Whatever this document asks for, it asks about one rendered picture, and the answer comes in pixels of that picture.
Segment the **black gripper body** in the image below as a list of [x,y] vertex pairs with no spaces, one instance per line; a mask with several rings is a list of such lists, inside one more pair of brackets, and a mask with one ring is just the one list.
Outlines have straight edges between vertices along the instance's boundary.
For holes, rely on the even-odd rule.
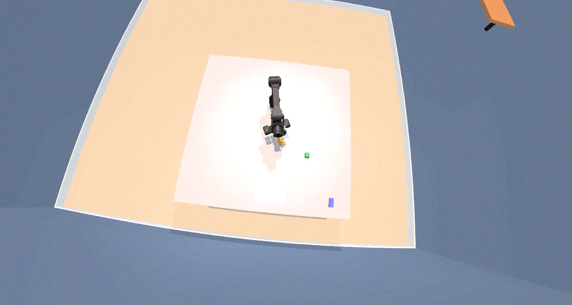
[[[281,126],[281,127],[289,128],[289,127],[290,127],[290,122],[289,122],[289,120],[288,120],[288,119],[284,119],[283,126]],[[263,130],[264,130],[264,132],[265,132],[265,135],[269,135],[271,132],[273,132],[273,126],[270,126],[270,127],[269,127],[268,125],[263,126]]]

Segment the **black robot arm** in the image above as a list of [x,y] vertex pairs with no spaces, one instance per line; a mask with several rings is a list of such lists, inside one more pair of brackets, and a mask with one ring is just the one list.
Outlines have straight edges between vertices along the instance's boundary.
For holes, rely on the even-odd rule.
[[[271,88],[272,95],[269,96],[270,107],[273,108],[270,114],[271,126],[273,126],[273,137],[282,137],[286,134],[281,126],[284,123],[284,114],[280,109],[279,88],[281,87],[280,76],[269,76],[269,87]],[[273,122],[272,122],[273,120]],[[282,121],[282,122],[281,122]]]

